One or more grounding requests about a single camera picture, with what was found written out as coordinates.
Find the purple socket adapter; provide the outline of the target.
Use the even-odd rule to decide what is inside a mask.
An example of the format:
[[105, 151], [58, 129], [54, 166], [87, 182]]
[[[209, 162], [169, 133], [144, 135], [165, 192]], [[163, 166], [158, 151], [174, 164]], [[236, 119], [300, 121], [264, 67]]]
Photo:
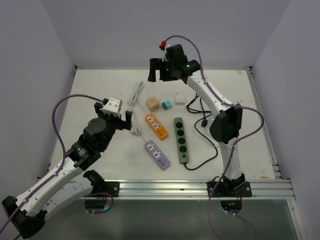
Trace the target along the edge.
[[171, 166], [170, 160], [160, 150], [160, 148], [156, 145], [156, 143], [153, 140], [147, 141], [144, 144], [144, 148], [163, 171], [165, 171]]

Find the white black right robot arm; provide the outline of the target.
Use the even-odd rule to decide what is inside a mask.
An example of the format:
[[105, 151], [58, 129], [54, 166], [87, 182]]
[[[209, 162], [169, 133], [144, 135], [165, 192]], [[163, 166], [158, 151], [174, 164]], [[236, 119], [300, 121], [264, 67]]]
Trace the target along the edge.
[[224, 168], [213, 190], [223, 191], [229, 197], [235, 196], [246, 182], [239, 153], [235, 149], [242, 126], [241, 105], [233, 104], [210, 83], [202, 64], [197, 60], [188, 60], [182, 45], [169, 45], [163, 41], [159, 48], [163, 51], [163, 57], [150, 59], [148, 82], [155, 82], [156, 71], [159, 71], [161, 81], [182, 80], [204, 101], [215, 116], [209, 132], [219, 144]]

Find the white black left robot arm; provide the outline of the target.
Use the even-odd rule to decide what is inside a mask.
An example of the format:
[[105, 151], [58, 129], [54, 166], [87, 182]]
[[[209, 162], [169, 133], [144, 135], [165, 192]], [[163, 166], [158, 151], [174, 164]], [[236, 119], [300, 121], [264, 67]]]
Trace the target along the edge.
[[90, 170], [109, 146], [117, 130], [131, 130], [131, 111], [121, 119], [121, 104], [107, 99], [94, 105], [96, 118], [88, 122], [78, 140], [62, 160], [34, 186], [18, 196], [7, 196], [2, 206], [19, 236], [29, 239], [37, 234], [46, 220], [73, 201], [86, 196], [105, 196], [105, 180]]

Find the green power strip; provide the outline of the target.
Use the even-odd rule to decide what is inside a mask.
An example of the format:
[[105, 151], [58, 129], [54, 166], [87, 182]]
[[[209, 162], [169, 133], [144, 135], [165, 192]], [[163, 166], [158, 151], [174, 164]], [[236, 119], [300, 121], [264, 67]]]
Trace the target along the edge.
[[186, 132], [184, 129], [184, 121], [181, 117], [176, 117], [173, 120], [174, 133], [176, 138], [177, 154], [179, 163], [186, 165], [189, 163], [189, 152], [186, 140]]

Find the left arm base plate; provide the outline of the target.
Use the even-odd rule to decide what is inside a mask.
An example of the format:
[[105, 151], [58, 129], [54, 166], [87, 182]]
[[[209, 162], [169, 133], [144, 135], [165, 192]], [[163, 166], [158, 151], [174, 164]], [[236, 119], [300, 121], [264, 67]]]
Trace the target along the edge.
[[111, 195], [113, 198], [117, 198], [120, 192], [120, 182], [104, 181], [101, 185], [101, 189], [104, 193]]

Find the beige cube socket adapter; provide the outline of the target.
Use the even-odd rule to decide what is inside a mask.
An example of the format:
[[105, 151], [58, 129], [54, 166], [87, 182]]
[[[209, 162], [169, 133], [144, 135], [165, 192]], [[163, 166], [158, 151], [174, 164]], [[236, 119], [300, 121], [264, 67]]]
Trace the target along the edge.
[[146, 106], [150, 112], [154, 112], [160, 108], [160, 103], [155, 97], [150, 97], [146, 100]]

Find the teal small plug adapter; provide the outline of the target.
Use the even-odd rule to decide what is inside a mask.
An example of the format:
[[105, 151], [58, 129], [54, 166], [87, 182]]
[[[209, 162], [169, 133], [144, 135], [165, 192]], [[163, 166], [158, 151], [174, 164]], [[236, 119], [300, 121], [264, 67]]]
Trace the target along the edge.
[[169, 109], [171, 109], [173, 107], [172, 103], [169, 100], [166, 100], [164, 102], [161, 103], [161, 107], [167, 111]]

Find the white charger plug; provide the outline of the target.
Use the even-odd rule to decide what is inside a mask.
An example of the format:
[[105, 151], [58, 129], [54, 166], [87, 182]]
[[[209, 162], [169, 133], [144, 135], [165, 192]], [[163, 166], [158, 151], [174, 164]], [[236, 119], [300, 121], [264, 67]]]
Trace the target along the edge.
[[186, 96], [182, 93], [177, 93], [174, 96], [174, 104], [177, 106], [183, 106], [186, 104]]

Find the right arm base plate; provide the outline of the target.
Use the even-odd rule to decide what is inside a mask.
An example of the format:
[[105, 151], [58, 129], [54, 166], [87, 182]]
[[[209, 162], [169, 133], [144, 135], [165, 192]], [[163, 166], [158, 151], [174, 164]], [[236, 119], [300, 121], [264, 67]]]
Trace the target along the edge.
[[253, 194], [251, 190], [251, 185], [248, 181], [245, 181], [242, 185], [235, 189], [232, 189], [231, 187], [227, 186], [227, 184], [222, 181], [217, 185], [217, 187], [211, 195], [212, 198], [250, 198], [252, 196]]

